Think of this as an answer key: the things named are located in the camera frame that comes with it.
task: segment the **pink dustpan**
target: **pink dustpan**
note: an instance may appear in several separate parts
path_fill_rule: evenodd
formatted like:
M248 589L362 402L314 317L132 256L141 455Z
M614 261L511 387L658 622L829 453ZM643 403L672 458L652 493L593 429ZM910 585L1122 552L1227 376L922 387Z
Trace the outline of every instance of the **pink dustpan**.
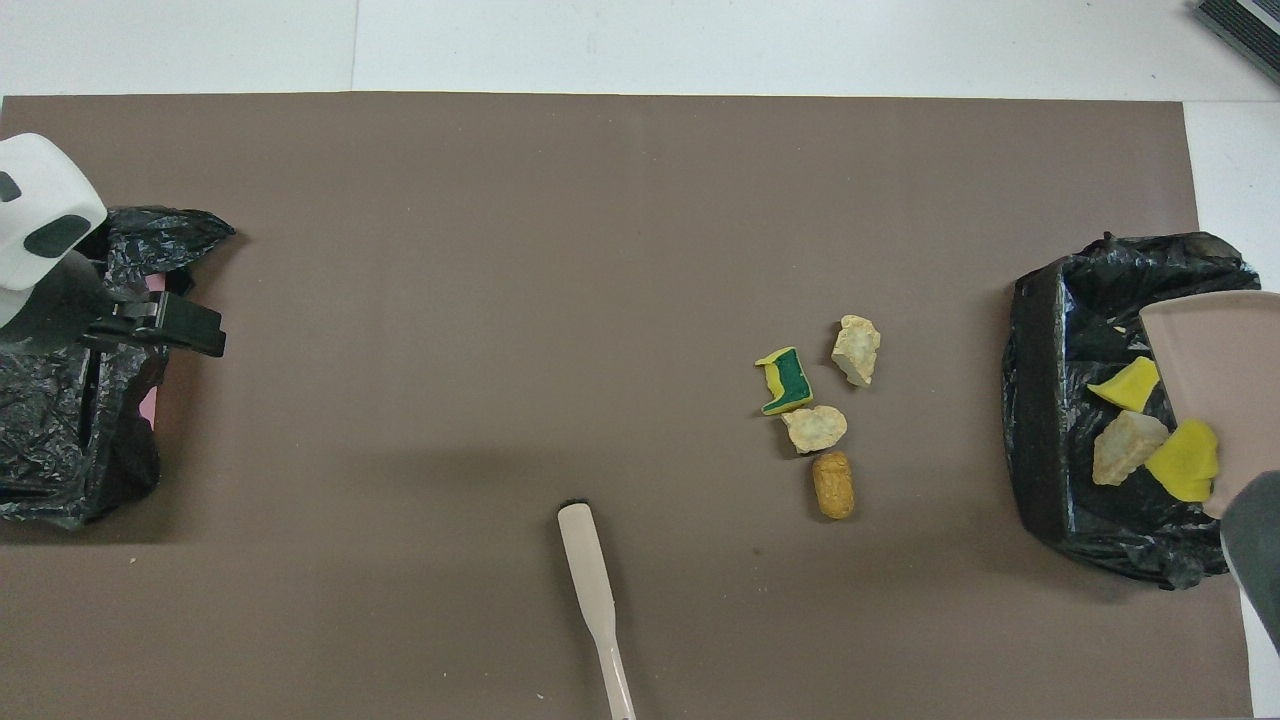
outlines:
M1140 315L1174 415L1217 433L1220 471L1204 512L1221 518L1253 478L1280 469L1280 295L1207 292Z

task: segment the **peanut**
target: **peanut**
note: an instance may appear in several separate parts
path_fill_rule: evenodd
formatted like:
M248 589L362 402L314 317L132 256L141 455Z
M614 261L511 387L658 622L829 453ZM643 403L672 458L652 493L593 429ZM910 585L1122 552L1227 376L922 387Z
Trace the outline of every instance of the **peanut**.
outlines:
M836 450L814 459L813 491L823 515L832 520L849 518L854 511L854 471L844 452Z

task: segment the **yellow foam piece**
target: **yellow foam piece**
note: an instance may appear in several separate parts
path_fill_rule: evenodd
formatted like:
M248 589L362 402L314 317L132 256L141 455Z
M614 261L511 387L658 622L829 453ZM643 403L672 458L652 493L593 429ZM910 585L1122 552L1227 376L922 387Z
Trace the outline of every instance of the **yellow foam piece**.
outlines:
M1160 370L1156 369L1156 364L1149 357L1138 357L1110 380L1097 386L1091 384L1089 389L1112 405L1142 413L1158 382Z
M1169 495L1204 502L1217 477L1217 436L1202 420L1184 420L1146 465Z

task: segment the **green sponge piece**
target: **green sponge piece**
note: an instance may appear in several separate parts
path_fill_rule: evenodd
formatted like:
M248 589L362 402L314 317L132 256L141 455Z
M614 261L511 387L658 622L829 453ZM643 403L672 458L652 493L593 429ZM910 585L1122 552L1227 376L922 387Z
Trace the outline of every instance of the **green sponge piece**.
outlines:
M804 377L800 356L795 347L783 347L755 361L764 366L764 382L769 384L773 401L760 407L765 415L777 415L808 405L813 400L809 378Z

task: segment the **black plastic bag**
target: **black plastic bag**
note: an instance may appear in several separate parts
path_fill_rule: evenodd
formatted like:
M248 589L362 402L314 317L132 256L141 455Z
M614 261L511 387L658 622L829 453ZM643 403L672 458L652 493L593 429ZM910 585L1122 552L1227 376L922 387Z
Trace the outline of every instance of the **black plastic bag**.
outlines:
M110 290L143 292L147 275L169 273L168 290L184 292L182 268L234 233L201 210L124 208L77 251ZM155 489L160 461L138 405L168 359L161 346L0 352L0 518L77 528Z
M1005 452L1019 515L1033 536L1069 557L1166 589L1226 571L1217 520L1199 503L1175 500L1146 468L1119 487L1093 484L1093 441L1120 410L1085 386L1152 356L1138 318L1144 306L1256 288L1257 273L1208 233L1107 233L1019 278L1004 359ZM1172 429L1161 386L1146 413Z

